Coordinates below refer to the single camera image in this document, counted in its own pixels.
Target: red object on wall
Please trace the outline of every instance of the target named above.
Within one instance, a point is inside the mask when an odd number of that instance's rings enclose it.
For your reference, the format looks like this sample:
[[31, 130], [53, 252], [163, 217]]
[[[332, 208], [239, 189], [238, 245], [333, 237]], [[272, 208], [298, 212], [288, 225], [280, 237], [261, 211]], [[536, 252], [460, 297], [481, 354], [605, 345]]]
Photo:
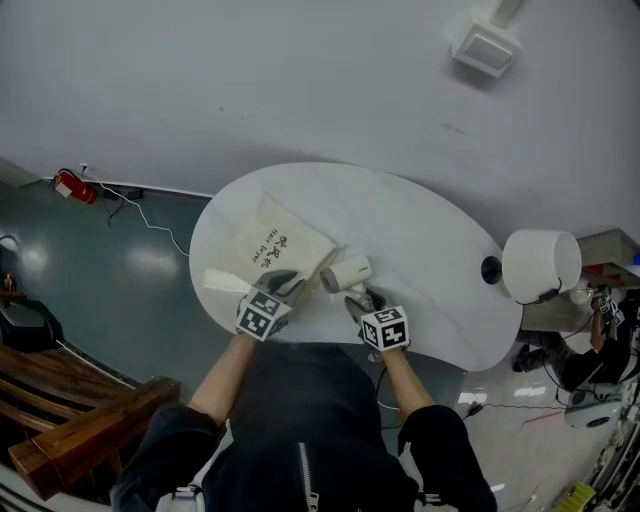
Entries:
[[76, 178], [68, 171], [60, 171], [58, 173], [56, 178], [56, 190], [58, 190], [60, 185], [71, 191], [70, 194], [60, 192], [64, 196], [70, 195], [71, 197], [75, 197], [87, 204], [93, 204], [96, 199], [98, 199], [98, 193], [93, 188]]

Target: yellow object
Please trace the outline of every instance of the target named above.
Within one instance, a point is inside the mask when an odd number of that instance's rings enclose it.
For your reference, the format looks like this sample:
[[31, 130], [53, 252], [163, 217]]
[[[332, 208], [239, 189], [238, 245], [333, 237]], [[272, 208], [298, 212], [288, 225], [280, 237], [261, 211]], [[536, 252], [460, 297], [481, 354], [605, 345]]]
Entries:
[[595, 495], [591, 486], [578, 482], [569, 496], [558, 500], [556, 509], [558, 512], [582, 512]]

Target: chair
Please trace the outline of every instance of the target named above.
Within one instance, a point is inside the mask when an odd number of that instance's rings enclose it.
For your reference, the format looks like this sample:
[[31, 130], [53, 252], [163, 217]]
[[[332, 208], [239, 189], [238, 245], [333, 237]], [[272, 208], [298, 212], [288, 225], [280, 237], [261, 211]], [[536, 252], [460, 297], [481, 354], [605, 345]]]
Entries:
[[131, 389], [65, 349], [22, 354], [0, 345], [0, 462], [43, 500], [65, 492], [109, 504], [151, 416], [179, 396], [171, 379]]

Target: white floor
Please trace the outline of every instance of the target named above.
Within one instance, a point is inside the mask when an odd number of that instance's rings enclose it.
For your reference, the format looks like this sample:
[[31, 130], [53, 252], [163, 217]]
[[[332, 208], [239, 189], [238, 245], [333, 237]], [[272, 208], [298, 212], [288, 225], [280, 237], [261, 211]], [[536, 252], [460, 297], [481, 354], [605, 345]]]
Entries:
[[[579, 352], [589, 348], [586, 335], [567, 341]], [[462, 416], [473, 400], [560, 407], [554, 403], [556, 386], [544, 369], [512, 371], [512, 359], [520, 347], [516, 343], [507, 358], [490, 370], [466, 375], [456, 406]], [[560, 400], [566, 403], [566, 398], [561, 390]], [[524, 423], [553, 413], [560, 414]], [[498, 509], [514, 512], [551, 510], [563, 489], [589, 474], [615, 425], [612, 421], [594, 429], [576, 429], [565, 424], [559, 410], [494, 407], [485, 407], [465, 423], [484, 476], [494, 488]], [[536, 500], [527, 503], [532, 494]]]

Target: floor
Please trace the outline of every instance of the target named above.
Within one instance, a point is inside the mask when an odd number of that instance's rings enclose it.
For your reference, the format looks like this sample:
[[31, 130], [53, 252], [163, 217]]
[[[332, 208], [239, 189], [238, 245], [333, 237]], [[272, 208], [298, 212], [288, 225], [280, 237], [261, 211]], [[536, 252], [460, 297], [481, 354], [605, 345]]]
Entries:
[[[578, 352], [589, 348], [587, 335], [567, 340]], [[520, 349], [514, 344], [509, 355], [488, 371], [468, 373], [456, 411], [465, 416], [469, 401], [484, 404], [552, 406], [556, 386], [544, 369], [514, 373], [511, 362]], [[560, 391], [566, 403], [567, 393]], [[525, 423], [527, 420], [541, 418]], [[465, 420], [469, 439], [485, 478], [494, 488], [500, 511], [550, 510], [557, 497], [591, 471], [600, 450], [613, 432], [609, 422], [594, 429], [576, 429], [565, 424], [562, 411], [486, 407]], [[527, 500], [535, 495], [533, 502]]]
[[[150, 220], [172, 228], [188, 250], [206, 200], [149, 192], [142, 204]], [[176, 378], [189, 396], [224, 350], [229, 334], [199, 304], [188, 260], [166, 233], [146, 229], [133, 207], [124, 208], [111, 227], [106, 220], [102, 203], [65, 200], [44, 183], [19, 190], [0, 184], [0, 237], [12, 237], [0, 242], [3, 269], [15, 272], [20, 288], [50, 308], [65, 338], [80, 350], [137, 381], [156, 375]], [[571, 341], [576, 350], [586, 350], [584, 336]], [[362, 347], [346, 345], [345, 350], [377, 379], [381, 368], [366, 362]], [[472, 400], [553, 403], [555, 386], [544, 370], [515, 374], [509, 357], [486, 372], [466, 376], [428, 357], [410, 354], [410, 361], [434, 399], [455, 407], [461, 416]], [[380, 399], [393, 403], [386, 379]], [[566, 485], [588, 473], [610, 436], [609, 425], [576, 430], [564, 423], [562, 414], [524, 424], [555, 412], [487, 407], [466, 420], [500, 510], [535, 512], [548, 506]], [[394, 425], [394, 412], [383, 409], [382, 415], [384, 425]], [[397, 430], [383, 431], [392, 452], [396, 435]], [[537, 499], [526, 503], [532, 494]]]

